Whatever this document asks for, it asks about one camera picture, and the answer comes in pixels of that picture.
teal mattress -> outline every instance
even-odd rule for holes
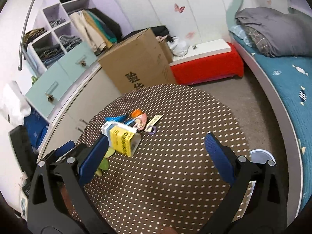
[[[312,194],[312,58],[269,58],[233,37],[253,55],[271,80],[294,125],[303,165],[301,210]]]

silver screw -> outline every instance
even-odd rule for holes
[[[44,166],[45,164],[46,164],[46,162],[40,161],[40,162],[38,163],[38,166],[42,167],[42,166]]]
[[[70,157],[70,158],[68,158],[68,159],[66,160],[66,162],[67,162],[67,163],[73,163],[73,162],[75,162],[75,158]]]
[[[269,166],[274,166],[274,165],[275,165],[275,163],[274,163],[273,160],[269,160],[269,161],[268,161],[268,164],[269,164]]]
[[[238,161],[239,161],[239,162],[242,162],[242,163],[245,163],[245,162],[247,161],[247,159],[246,159],[246,157],[244,157],[244,156],[239,156],[239,157],[238,157]]]

light blue pillow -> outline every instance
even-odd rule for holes
[[[254,46],[254,42],[251,40],[251,38],[245,33],[242,26],[232,26],[230,29],[230,32],[234,33],[237,37],[242,39],[245,44],[249,47]]]

white cabinet door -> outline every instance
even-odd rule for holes
[[[120,96],[116,86],[101,68],[75,98],[67,114],[79,127],[84,128],[85,123]]]
[[[83,129],[83,126],[78,125],[77,122],[66,113],[51,135],[43,156],[46,156],[49,152],[61,147],[68,141],[74,141],[76,143]]]

round table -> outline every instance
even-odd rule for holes
[[[132,158],[119,153],[110,157],[109,170],[94,176],[85,191],[117,233],[158,234],[165,226],[196,233],[229,189],[205,150],[204,137],[213,132],[223,145],[249,158],[244,132],[231,110],[209,94],[163,84],[116,99],[91,119],[77,144],[92,145],[105,117],[137,108],[149,119],[163,114],[157,133],[142,132]],[[244,212],[247,194],[235,219]],[[72,216],[79,219],[75,210]]]

